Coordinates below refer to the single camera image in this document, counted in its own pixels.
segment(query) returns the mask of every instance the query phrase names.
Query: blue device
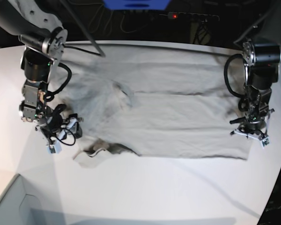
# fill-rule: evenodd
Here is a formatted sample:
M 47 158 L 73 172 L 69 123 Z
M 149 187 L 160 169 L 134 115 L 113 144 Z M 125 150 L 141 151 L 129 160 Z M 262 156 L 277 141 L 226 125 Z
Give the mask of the blue device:
M 170 0 L 104 0 L 111 10 L 165 10 Z

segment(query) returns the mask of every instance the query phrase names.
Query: metal rod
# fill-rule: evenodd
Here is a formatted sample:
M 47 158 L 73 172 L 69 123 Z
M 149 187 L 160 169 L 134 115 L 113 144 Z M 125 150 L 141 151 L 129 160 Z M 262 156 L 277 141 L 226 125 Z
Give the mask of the metal rod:
M 60 0 L 62 5 L 66 8 L 66 10 L 69 12 L 69 14 L 73 17 L 73 19 L 76 21 L 77 25 L 82 30 L 83 34 L 86 36 L 86 38 L 92 43 L 92 45 L 97 49 L 97 51 L 100 53 L 102 57 L 105 57 L 105 53 L 102 51 L 100 46 L 96 43 L 96 41 L 93 39 L 87 28 L 84 26 L 82 21 L 79 19 L 78 15 L 71 9 L 69 3 L 67 0 Z

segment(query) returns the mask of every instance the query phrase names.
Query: white table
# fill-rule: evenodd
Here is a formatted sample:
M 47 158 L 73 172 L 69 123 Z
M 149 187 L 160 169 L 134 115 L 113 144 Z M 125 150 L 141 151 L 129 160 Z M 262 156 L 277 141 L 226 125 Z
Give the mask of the white table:
M 163 46 L 233 54 L 215 47 L 137 41 L 101 44 Z M 18 116 L 25 81 L 23 47 L 0 49 L 0 169 L 20 173 L 25 189 L 56 224 L 257 224 L 281 168 L 281 85 L 273 85 L 265 150 L 252 145 L 247 161 L 229 158 L 171 159 L 123 155 L 95 169 L 71 157 L 78 147 L 49 155 L 34 124 Z

